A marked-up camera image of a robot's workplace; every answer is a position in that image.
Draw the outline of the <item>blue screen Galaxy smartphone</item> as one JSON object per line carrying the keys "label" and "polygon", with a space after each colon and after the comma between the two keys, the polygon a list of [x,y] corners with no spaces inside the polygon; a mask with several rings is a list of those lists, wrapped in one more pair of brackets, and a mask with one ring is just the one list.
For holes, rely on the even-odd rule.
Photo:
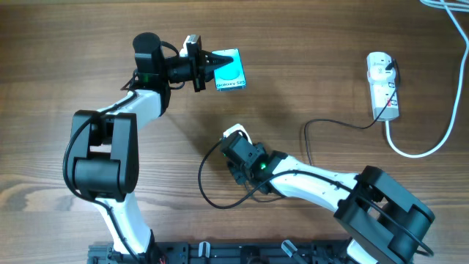
{"label": "blue screen Galaxy smartphone", "polygon": [[214,71],[216,89],[219,92],[245,89],[246,79],[239,50],[233,48],[213,51],[213,53],[221,56],[229,56],[233,59],[233,62]]}

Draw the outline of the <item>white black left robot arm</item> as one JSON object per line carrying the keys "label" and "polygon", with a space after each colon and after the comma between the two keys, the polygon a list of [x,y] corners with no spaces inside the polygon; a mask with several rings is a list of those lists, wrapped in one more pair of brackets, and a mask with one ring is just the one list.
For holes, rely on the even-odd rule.
{"label": "white black left robot arm", "polygon": [[95,205],[114,244],[107,257],[117,263],[157,263],[163,254],[144,222],[134,190],[139,178],[138,132],[161,117],[171,93],[192,82],[196,92],[215,71],[236,62],[232,51],[202,49],[200,36],[187,36],[181,50],[152,32],[133,39],[136,69],[127,95],[106,108],[73,115],[62,173],[67,188]]}

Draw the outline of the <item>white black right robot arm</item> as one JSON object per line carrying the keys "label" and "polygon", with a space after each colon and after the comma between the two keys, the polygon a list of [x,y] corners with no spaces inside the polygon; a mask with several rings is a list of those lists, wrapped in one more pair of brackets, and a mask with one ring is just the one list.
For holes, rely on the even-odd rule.
{"label": "white black right robot arm", "polygon": [[242,126],[224,132],[221,152],[239,184],[331,211],[350,234],[346,253],[358,263],[410,263],[435,220],[429,207],[374,166],[360,173],[334,172],[283,152],[267,153]]}

